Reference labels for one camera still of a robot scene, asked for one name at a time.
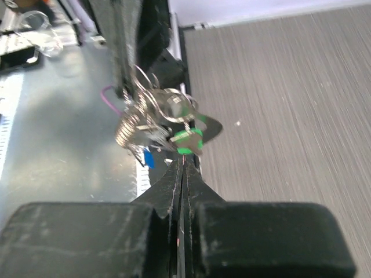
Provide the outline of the blue plastic key tag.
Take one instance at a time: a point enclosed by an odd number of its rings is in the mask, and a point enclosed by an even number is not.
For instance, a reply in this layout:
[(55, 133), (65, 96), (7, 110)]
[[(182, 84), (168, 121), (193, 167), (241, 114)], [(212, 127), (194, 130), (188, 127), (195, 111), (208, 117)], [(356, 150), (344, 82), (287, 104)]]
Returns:
[(143, 149), (144, 163), (149, 169), (155, 167), (154, 157), (149, 149)]

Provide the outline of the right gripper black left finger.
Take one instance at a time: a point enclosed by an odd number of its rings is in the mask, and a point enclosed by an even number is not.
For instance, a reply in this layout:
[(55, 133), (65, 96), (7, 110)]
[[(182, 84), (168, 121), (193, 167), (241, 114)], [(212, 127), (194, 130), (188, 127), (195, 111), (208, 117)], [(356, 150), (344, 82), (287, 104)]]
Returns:
[(173, 277), (183, 162), (129, 203), (32, 202), (1, 232), (2, 277)]

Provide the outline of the green plastic key tag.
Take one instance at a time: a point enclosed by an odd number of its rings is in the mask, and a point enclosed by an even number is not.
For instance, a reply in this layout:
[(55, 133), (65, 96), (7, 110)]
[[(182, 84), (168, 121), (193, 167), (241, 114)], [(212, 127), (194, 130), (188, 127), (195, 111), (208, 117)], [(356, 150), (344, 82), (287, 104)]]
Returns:
[(185, 121), (183, 125), (184, 130), (175, 133), (174, 136), (169, 139), (169, 142), (181, 155), (202, 155), (203, 130), (190, 127), (189, 120)]

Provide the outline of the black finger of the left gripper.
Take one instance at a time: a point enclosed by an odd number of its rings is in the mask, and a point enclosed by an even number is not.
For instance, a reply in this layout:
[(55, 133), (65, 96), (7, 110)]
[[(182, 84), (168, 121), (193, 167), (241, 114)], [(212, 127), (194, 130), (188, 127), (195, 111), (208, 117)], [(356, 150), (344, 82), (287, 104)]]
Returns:
[(89, 1), (95, 22), (112, 52), (114, 87), (119, 97), (123, 93), (137, 98), (134, 66), (145, 67), (139, 48), (139, 29), (143, 1)]

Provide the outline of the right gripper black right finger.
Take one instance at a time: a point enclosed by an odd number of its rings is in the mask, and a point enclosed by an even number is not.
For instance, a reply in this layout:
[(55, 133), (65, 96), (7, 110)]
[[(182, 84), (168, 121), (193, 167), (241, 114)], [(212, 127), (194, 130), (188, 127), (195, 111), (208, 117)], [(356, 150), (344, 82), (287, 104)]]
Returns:
[(318, 203), (228, 202), (184, 161), (184, 277), (354, 277), (332, 212)]

